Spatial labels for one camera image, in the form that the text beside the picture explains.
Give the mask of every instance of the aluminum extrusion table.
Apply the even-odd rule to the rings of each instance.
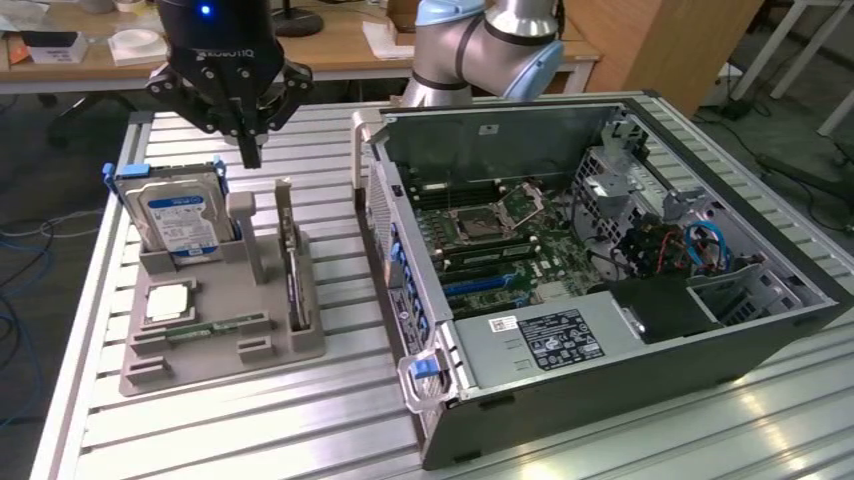
[[[685,117],[645,107],[774,225],[854,290],[852,257]],[[382,104],[304,107],[272,135],[260,170],[174,114],[136,117],[122,163],[219,154],[232,190],[258,194],[259,234],[275,222],[272,179],[294,181],[311,234],[328,353],[300,364],[124,398],[119,369],[139,235],[110,199],[32,478],[439,479],[780,478],[854,473],[854,322],[781,351],[738,381],[610,418],[458,467],[425,472],[403,405],[353,189],[351,114]],[[653,145],[677,187],[693,179]]]

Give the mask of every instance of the floor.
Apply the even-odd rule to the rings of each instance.
[[[733,61],[749,65],[767,39],[767,32],[747,36],[739,45]],[[792,42],[784,45],[769,68],[798,48]],[[399,93],[402,84],[371,82],[362,92],[355,85],[336,82],[323,85],[312,101],[335,102],[359,94],[365,100],[387,98]],[[804,168],[816,169],[824,175],[844,178],[848,169],[834,166],[840,158],[833,143],[814,131],[833,111],[838,102],[854,88],[854,72],[817,57],[804,78],[793,86],[789,96],[771,101],[759,95],[771,110],[769,118],[753,113],[738,122],[727,123],[749,147],[763,154],[793,162]],[[0,229],[31,229],[34,224],[8,225],[22,219],[47,219],[79,210],[98,209],[104,205],[107,191],[102,184],[103,163],[116,159],[122,146],[127,113],[110,103],[99,105],[72,125],[70,146],[58,150],[44,142],[44,128],[62,110],[76,99],[75,95],[60,95],[60,104],[46,109],[35,96],[22,96],[6,113],[0,113]],[[140,109],[159,109],[159,105],[144,94],[128,95]],[[0,98],[7,105],[12,98]],[[707,119],[717,118],[713,111],[701,111]],[[709,135],[727,151],[750,167],[757,169],[751,155],[739,146],[733,134],[719,125],[703,125]],[[837,130],[840,142],[854,143],[854,115]],[[767,178],[769,184],[806,213],[806,195],[796,184],[780,176]],[[824,222],[842,225],[848,222],[848,209],[841,203],[817,194],[816,214]],[[87,230],[98,225],[98,216],[82,217],[63,223],[56,233]],[[854,252],[854,240],[846,235],[829,232],[834,239]],[[42,236],[15,238],[20,245],[39,247],[47,239]],[[0,480],[27,478],[32,466],[43,417],[47,413],[52,385],[56,381],[68,331],[75,315],[78,298],[87,272],[95,236],[56,239],[51,246],[52,269],[31,288],[12,298],[19,317],[32,334],[35,350],[44,372],[44,391],[22,422],[0,429]],[[28,261],[32,253],[0,248],[0,278]],[[10,340],[0,343],[0,358],[10,351]],[[0,423],[14,415],[28,401],[34,388],[34,367],[22,347],[14,361],[0,371]]]

